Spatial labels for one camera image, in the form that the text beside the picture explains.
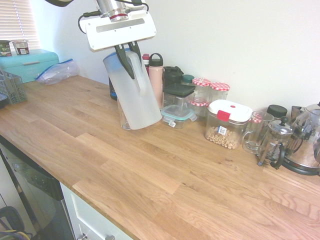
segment pink water bottle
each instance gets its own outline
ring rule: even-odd
[[[160,109],[163,108],[162,74],[164,72],[164,60],[159,53],[153,53],[149,59],[149,78],[153,92]]]

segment red gingham jar lid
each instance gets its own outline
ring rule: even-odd
[[[210,87],[217,91],[229,91],[230,86],[223,82],[212,82]]]
[[[201,87],[208,87],[208,86],[210,86],[211,81],[209,79],[206,79],[206,78],[198,77],[198,78],[192,79],[192,83],[194,85],[198,85],[198,86],[201,86]]]
[[[196,101],[191,101],[190,104],[197,107],[204,107],[208,105],[207,102],[196,102]]]

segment window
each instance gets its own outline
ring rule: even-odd
[[[18,39],[28,40],[29,49],[41,48],[30,0],[0,0],[0,40]]]

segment stainless steel kettle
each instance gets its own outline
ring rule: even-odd
[[[306,107],[291,126],[282,165],[299,174],[320,176],[320,103]]]

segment plastic bag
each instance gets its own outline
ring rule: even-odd
[[[48,67],[35,80],[45,85],[56,84],[63,79],[76,76],[79,73],[79,67],[71,58]]]

